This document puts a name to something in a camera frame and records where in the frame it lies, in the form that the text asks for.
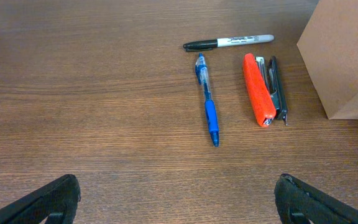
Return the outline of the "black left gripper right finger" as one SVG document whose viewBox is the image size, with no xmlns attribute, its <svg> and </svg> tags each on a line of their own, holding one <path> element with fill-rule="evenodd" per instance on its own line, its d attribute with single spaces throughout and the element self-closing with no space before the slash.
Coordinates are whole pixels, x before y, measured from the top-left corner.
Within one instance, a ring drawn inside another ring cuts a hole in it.
<svg viewBox="0 0 358 224">
<path fill-rule="evenodd" d="M 282 223 L 358 223 L 358 210 L 290 174 L 279 177 L 274 195 Z"/>
</svg>

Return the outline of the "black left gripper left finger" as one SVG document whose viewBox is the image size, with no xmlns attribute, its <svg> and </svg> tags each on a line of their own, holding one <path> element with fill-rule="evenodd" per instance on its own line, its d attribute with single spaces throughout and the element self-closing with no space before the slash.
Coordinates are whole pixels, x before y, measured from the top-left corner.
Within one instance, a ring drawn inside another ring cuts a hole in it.
<svg viewBox="0 0 358 224">
<path fill-rule="evenodd" d="M 0 223 L 72 224 L 80 199 L 77 178 L 66 174 L 0 209 Z"/>
</svg>

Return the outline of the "orange black stapler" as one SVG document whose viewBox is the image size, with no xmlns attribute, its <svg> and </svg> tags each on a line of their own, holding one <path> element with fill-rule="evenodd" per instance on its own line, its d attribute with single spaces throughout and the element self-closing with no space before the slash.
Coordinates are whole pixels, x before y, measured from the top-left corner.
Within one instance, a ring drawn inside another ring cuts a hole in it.
<svg viewBox="0 0 358 224">
<path fill-rule="evenodd" d="M 288 124 L 288 106 L 276 57 L 267 62 L 264 57 L 244 55 L 242 69 L 247 93 L 256 122 L 261 127 L 274 120 Z"/>
</svg>

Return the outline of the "blue ballpoint pen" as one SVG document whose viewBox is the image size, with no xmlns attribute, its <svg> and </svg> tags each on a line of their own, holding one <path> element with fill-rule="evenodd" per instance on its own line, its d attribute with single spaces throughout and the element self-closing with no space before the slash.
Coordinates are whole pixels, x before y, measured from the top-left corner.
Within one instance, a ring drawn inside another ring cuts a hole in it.
<svg viewBox="0 0 358 224">
<path fill-rule="evenodd" d="M 216 107 L 214 105 L 211 87 L 209 83 L 209 73 L 205 57 L 199 53 L 195 63 L 195 73 L 199 85 L 202 87 L 204 96 L 204 110 L 206 115 L 206 122 L 208 125 L 208 132 L 211 137 L 212 144 L 215 147 L 219 146 L 219 124 Z"/>
</svg>

